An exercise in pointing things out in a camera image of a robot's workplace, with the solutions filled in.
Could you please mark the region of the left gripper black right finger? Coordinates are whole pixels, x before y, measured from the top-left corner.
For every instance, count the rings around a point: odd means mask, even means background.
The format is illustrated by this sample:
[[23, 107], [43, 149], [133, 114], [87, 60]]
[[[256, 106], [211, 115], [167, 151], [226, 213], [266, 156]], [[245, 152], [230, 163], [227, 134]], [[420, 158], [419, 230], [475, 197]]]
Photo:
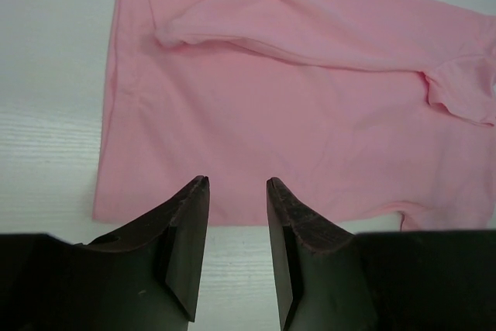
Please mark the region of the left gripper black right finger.
[[352, 234], [267, 182], [283, 330], [493, 330], [492, 230]]

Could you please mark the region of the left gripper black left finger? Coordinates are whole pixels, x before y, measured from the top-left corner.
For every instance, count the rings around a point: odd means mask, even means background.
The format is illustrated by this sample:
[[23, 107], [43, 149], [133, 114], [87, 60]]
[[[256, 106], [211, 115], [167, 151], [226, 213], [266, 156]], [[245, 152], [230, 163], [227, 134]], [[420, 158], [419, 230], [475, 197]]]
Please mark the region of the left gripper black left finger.
[[194, 322], [209, 212], [198, 176], [88, 244], [1, 237], [3, 330], [186, 330]]

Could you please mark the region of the pink t shirt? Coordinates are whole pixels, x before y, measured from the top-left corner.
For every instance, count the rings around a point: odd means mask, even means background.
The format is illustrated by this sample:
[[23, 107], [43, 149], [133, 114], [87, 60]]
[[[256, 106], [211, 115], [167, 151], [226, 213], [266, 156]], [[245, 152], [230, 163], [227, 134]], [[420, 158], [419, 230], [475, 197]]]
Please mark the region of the pink t shirt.
[[197, 175], [209, 221], [280, 178], [335, 222], [476, 229], [495, 206], [495, 18], [436, 0], [115, 0], [93, 216]]

